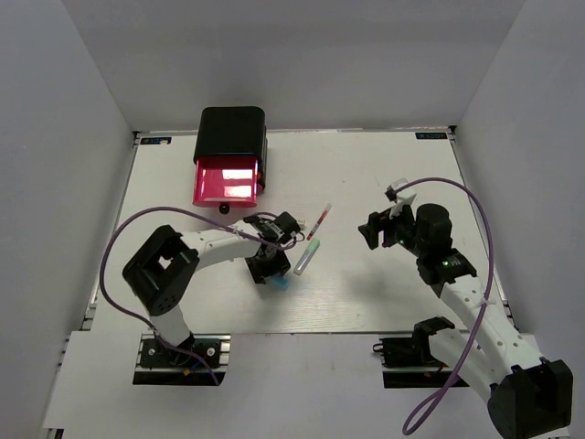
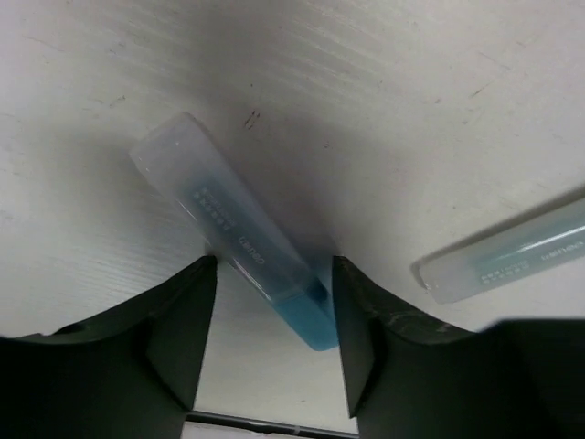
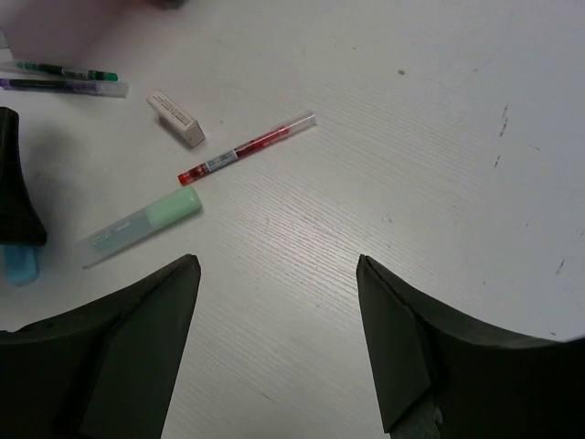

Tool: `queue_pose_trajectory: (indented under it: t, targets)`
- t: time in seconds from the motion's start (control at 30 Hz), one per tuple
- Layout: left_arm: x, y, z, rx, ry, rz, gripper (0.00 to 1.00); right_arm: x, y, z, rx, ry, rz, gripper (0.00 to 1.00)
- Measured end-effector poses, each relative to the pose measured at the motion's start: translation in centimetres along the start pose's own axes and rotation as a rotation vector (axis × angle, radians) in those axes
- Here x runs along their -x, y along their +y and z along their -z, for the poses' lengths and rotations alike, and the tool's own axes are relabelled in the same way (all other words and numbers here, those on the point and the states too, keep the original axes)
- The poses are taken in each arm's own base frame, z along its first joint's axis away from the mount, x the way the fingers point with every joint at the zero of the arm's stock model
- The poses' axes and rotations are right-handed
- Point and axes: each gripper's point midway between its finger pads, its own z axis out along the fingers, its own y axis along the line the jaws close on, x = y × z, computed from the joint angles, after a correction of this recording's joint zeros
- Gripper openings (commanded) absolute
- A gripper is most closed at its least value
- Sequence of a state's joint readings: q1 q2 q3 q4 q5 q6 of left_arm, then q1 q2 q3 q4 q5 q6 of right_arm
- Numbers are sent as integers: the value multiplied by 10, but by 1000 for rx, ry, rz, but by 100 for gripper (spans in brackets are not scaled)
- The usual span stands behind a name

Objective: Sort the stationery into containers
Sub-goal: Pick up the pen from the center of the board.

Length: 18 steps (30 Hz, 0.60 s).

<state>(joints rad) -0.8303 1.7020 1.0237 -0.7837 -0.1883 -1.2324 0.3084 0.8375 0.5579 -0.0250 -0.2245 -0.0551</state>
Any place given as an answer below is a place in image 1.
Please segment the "pink top drawer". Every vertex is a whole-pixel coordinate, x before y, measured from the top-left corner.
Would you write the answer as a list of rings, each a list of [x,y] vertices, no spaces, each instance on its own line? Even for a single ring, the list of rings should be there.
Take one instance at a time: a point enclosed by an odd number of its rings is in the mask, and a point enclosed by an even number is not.
[[[257,206],[259,165],[254,156],[204,156],[195,165],[194,206],[218,209],[223,215]]]

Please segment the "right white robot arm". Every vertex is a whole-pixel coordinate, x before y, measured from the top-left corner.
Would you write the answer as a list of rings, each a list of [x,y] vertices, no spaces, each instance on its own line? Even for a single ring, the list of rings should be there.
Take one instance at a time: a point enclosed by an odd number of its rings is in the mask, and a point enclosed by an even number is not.
[[[484,297],[477,271],[452,245],[447,209],[395,206],[371,213],[358,230],[370,249],[399,245],[412,253],[423,282],[469,331],[462,335],[445,317],[419,322],[412,342],[419,362],[439,361],[455,371],[484,401],[504,438],[532,438],[569,426],[571,370],[562,360],[546,359]]]

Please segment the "blue highlighter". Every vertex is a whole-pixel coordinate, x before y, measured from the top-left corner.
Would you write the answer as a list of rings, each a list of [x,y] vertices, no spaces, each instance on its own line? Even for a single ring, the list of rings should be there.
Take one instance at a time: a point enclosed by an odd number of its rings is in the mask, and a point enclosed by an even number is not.
[[[290,285],[290,281],[287,278],[281,276],[273,276],[271,281],[281,290],[287,290]]]

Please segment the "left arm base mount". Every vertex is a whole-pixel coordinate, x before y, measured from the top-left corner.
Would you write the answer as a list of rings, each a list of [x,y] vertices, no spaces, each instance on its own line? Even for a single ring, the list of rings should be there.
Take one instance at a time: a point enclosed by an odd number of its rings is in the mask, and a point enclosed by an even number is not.
[[[190,349],[198,359],[166,348],[153,334],[143,334],[133,373],[133,385],[213,387],[225,378],[230,352],[229,335],[195,336]]]

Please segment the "green highlighter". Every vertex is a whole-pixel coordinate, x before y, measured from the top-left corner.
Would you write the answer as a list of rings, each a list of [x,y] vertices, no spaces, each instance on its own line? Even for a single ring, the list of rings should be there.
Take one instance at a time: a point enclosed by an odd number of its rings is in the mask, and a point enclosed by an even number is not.
[[[321,242],[313,238],[310,240],[309,244],[307,245],[305,251],[303,252],[301,258],[296,263],[293,269],[293,273],[296,275],[302,275],[311,260],[313,259],[314,255],[318,251]]]

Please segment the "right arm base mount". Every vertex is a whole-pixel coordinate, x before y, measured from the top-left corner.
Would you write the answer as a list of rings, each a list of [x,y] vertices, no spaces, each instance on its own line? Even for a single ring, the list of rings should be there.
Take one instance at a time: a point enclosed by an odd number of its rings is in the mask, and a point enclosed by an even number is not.
[[[455,329],[454,323],[436,316],[417,323],[409,336],[380,338],[372,351],[381,358],[384,388],[441,388],[451,369],[431,355],[429,339],[445,329]]]

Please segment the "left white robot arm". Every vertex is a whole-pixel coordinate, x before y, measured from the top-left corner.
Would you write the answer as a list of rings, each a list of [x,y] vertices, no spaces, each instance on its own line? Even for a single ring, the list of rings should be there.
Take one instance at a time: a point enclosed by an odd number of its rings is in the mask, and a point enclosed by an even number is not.
[[[182,365],[193,354],[193,335],[180,302],[195,273],[227,261],[243,260],[255,284],[266,284],[291,269],[286,249],[302,233],[284,211],[276,217],[250,215],[229,226],[181,233],[157,228],[126,263],[122,277],[138,297],[163,341],[162,354]]]

